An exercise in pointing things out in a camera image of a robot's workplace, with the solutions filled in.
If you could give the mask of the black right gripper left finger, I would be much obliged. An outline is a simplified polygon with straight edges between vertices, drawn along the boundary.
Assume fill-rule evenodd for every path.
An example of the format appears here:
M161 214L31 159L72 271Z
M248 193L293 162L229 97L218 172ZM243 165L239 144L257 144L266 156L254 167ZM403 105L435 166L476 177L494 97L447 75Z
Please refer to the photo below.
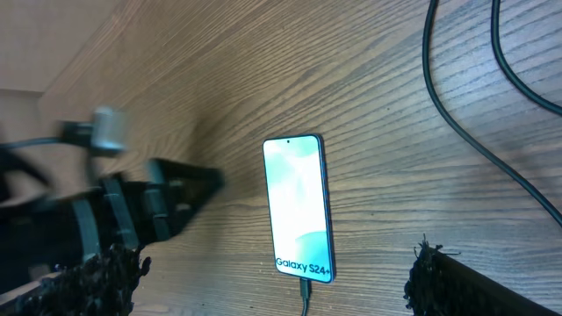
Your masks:
M150 271L143 247L113 244L85 263L46 277L38 286L1 304L8 316L125 316L133 311L133 293Z

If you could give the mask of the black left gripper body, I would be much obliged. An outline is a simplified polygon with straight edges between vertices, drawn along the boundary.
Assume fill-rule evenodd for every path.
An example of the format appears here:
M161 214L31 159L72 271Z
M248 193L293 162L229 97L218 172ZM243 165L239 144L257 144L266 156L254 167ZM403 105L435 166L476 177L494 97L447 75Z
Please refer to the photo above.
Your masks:
M30 283L37 266L74 268L110 248L137 250L174 236L167 165L154 160L148 182L114 174L82 194L2 206L1 290Z

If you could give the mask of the blue screen smartphone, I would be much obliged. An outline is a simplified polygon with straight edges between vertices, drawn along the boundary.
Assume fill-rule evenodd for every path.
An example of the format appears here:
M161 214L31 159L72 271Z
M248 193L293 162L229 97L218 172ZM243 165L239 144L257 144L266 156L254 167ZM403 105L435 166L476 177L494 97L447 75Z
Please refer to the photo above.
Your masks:
M329 284L335 279L323 139L309 133L263 143L276 269Z

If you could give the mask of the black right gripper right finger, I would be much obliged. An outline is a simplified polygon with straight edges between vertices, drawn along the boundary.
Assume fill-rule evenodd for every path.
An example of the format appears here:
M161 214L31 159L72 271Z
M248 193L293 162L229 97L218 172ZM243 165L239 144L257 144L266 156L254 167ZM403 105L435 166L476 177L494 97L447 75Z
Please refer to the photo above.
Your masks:
M414 248L415 261L404 287L406 308L423 316L558 316L443 253L426 239Z

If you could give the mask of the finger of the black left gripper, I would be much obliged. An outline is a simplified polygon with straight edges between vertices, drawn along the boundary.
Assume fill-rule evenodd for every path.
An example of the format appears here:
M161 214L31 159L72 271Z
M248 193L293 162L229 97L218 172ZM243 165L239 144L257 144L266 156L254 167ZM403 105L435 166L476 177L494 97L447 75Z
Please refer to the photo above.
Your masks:
M148 213L157 241L180 234L224 185L219 169L154 158L148 162Z

